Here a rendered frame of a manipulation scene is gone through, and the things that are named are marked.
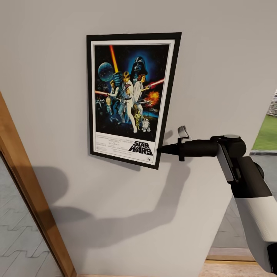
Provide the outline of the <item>poster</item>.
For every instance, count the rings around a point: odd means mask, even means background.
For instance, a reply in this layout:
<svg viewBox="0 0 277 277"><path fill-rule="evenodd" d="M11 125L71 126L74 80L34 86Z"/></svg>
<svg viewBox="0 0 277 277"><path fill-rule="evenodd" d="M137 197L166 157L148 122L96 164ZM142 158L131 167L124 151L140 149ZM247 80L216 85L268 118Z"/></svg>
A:
<svg viewBox="0 0 277 277"><path fill-rule="evenodd" d="M181 37L87 35L90 154L159 169Z"/></svg>

